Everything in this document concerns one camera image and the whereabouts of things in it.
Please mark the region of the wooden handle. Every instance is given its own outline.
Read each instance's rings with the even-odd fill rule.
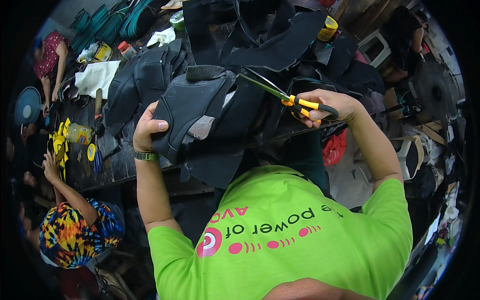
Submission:
[[[102,113],[102,89],[99,88],[95,94],[95,115],[98,116]]]

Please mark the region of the lime green shirt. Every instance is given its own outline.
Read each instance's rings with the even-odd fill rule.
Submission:
[[[171,228],[151,229],[160,299],[261,299],[305,277],[385,299],[413,243],[402,184],[382,183],[360,214],[300,176],[282,166],[240,176],[195,248]]]

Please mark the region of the scissors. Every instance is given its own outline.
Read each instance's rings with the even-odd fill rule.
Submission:
[[[254,70],[244,67],[246,70],[249,70],[253,74],[257,75],[258,77],[262,78],[265,82],[267,82],[270,86],[267,86],[261,82],[258,82],[248,76],[245,76],[243,74],[239,74],[241,77],[257,84],[260,86],[262,89],[265,91],[277,96],[282,100],[282,104],[285,106],[288,106],[292,112],[292,115],[295,115],[296,112],[301,113],[302,115],[308,117],[310,110],[323,110],[326,112],[331,113],[332,115],[327,116],[325,120],[336,120],[338,119],[338,111],[328,105],[320,104],[320,103],[314,103],[310,101],[305,101],[303,99],[298,98],[297,96],[290,95],[288,96],[287,93],[282,91],[278,86],[273,84],[270,80],[266,79],[265,77],[261,76],[259,73],[255,72]]]

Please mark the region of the wristwatch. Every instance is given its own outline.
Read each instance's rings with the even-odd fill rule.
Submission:
[[[138,152],[135,151],[134,157],[138,160],[147,160],[147,161],[154,161],[158,160],[160,154],[155,152]]]

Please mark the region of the glue jar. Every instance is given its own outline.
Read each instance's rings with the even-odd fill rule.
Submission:
[[[120,43],[119,50],[122,56],[127,60],[130,60],[132,57],[137,55],[137,50],[135,50],[134,47],[132,47],[130,44],[127,44],[125,41]]]
[[[70,143],[88,145],[92,141],[92,129],[77,123],[70,123],[65,137]]]

